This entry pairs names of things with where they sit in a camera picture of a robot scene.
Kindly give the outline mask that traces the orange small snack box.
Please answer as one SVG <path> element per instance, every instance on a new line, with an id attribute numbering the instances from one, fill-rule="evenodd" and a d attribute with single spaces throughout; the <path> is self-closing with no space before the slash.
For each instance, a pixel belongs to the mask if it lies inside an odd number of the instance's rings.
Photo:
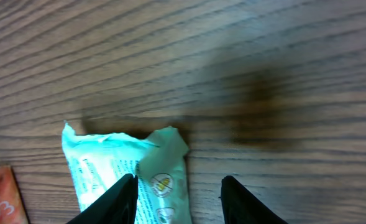
<path id="1" fill-rule="evenodd" d="M 0 166 L 0 224 L 28 224 L 11 166 Z"/>

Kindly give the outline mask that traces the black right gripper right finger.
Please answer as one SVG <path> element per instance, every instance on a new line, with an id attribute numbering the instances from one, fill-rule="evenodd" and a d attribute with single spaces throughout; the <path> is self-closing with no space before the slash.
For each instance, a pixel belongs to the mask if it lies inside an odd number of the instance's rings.
<path id="1" fill-rule="evenodd" d="M 287 224 L 231 175 L 221 181 L 225 224 Z"/>

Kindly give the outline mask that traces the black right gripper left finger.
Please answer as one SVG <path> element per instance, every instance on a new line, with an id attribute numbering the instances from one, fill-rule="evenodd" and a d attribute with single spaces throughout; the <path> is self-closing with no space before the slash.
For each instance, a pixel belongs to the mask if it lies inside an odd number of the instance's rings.
<path id="1" fill-rule="evenodd" d="M 100 198 L 67 224 L 134 224 L 138 177 L 125 174 Z"/>

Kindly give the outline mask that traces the teal plastic packet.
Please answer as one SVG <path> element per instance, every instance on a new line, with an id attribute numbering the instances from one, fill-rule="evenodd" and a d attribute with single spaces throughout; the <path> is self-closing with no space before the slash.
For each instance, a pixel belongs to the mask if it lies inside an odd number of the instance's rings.
<path id="1" fill-rule="evenodd" d="M 77 135 L 66 124 L 62 149 L 80 212 L 125 174 L 138 177 L 135 223 L 191 224 L 184 156 L 188 146 L 171 126 L 145 139 L 125 133 Z"/>

